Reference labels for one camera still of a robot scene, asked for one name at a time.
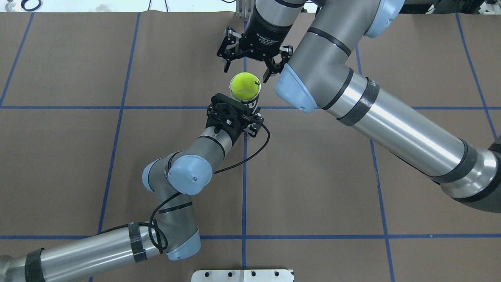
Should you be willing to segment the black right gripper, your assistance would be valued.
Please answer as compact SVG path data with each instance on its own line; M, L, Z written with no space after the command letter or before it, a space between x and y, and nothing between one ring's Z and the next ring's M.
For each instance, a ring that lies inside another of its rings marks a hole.
M229 71L231 62L244 57L264 62L267 70L263 83L281 73L294 53L293 46L282 46L294 22L292 6L254 6L244 33L226 27L217 56L224 62L223 72ZM274 57L279 55L280 62Z

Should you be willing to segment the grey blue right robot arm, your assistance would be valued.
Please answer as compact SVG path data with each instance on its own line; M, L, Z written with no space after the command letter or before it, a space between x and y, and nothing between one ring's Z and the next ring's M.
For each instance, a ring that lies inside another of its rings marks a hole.
M500 141L475 148L439 127L377 82L346 65L363 36L377 37L402 0L317 0L318 13L294 51L283 46L304 0L257 0L243 34L227 27L217 55L224 71L243 57L265 62L263 82L279 75L274 91L309 114L322 108L402 159L446 195L486 212L501 210Z

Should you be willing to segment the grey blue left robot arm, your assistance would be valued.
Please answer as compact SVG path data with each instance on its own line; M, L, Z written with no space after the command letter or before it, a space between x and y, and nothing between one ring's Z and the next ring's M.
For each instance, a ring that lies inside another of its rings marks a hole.
M202 132L206 107L1 109L1 266L114 226L147 222L157 206L141 175ZM199 269L245 268L243 167L215 175L195 196L200 252L86 277L86 282L190 281Z

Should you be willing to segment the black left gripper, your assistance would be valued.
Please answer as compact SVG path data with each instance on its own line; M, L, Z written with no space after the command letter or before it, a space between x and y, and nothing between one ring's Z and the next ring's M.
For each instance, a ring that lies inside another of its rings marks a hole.
M207 107L208 116L206 127L215 127L225 131L234 145L245 129L251 127L250 135L255 137L263 125L263 118L246 105L235 106L231 104L210 104Z

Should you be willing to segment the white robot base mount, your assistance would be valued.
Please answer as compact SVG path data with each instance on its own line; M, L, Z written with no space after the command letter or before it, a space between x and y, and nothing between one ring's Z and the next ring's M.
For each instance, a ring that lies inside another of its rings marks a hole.
M195 271L192 282L294 282L289 269L224 269Z

